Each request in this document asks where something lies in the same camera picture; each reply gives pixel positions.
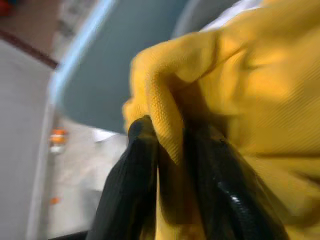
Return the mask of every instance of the white object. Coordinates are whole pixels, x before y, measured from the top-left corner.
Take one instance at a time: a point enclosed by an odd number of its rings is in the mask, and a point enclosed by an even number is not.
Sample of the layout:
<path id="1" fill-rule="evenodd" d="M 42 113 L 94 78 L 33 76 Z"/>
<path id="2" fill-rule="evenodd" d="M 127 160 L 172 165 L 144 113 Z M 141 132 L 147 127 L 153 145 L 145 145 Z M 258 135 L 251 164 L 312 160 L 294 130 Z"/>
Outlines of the white object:
<path id="1" fill-rule="evenodd" d="M 217 19 L 206 25 L 200 32 L 207 32 L 213 29 L 221 28 L 238 14 L 244 11 L 259 8 L 261 2 L 262 0 L 240 0 L 236 2 L 232 7 L 221 13 L 221 15 Z"/>
<path id="2" fill-rule="evenodd" d="M 95 142 L 102 142 L 107 140 L 108 138 L 116 135 L 117 133 L 114 131 L 106 131 L 99 128 L 95 128 L 92 130 L 93 139 Z"/>

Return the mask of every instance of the orange object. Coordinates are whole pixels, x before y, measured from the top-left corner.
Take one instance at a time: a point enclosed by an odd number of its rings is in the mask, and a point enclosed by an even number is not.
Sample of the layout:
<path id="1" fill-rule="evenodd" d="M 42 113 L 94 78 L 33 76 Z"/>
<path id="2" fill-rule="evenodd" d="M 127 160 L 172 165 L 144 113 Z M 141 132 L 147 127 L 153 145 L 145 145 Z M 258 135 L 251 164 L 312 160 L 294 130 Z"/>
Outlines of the orange object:
<path id="1" fill-rule="evenodd" d="M 59 129 L 53 129 L 52 134 L 55 135 L 66 135 L 67 131 L 65 129 L 59 128 Z"/>
<path id="2" fill-rule="evenodd" d="M 55 205 L 60 203 L 60 198 L 59 197 L 53 197 L 50 199 L 50 205 Z"/>
<path id="3" fill-rule="evenodd" d="M 52 135 L 50 141 L 53 144 L 65 144 L 67 140 L 63 135 Z"/>

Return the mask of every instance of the wrinkled fabric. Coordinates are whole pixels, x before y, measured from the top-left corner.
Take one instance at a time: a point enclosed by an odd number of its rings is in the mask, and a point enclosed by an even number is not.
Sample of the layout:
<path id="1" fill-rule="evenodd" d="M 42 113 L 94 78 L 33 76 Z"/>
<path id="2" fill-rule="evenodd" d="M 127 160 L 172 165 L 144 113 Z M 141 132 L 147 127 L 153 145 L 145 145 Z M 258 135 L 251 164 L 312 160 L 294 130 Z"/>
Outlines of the wrinkled fabric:
<path id="1" fill-rule="evenodd" d="M 168 153 L 159 159 L 156 240 L 203 231 L 184 168 L 189 122 L 226 136 L 262 179 L 291 240 L 320 238 L 320 1 L 265 4 L 132 62 L 126 128 L 149 115 Z"/>

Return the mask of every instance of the yellow fabric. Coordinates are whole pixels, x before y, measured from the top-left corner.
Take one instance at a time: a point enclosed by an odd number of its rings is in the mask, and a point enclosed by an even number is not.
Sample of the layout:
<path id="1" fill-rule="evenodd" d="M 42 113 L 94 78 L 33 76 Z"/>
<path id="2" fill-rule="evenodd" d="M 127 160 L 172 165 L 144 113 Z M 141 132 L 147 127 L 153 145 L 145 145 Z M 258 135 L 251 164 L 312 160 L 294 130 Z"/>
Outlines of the yellow fabric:
<path id="1" fill-rule="evenodd" d="M 131 91 L 126 129 L 150 115 L 169 154 L 156 240 L 204 239 L 184 174 L 184 120 L 228 137 L 268 187 L 290 239 L 320 239 L 319 0 L 268 1 L 222 29 L 146 49 L 132 62 Z"/>

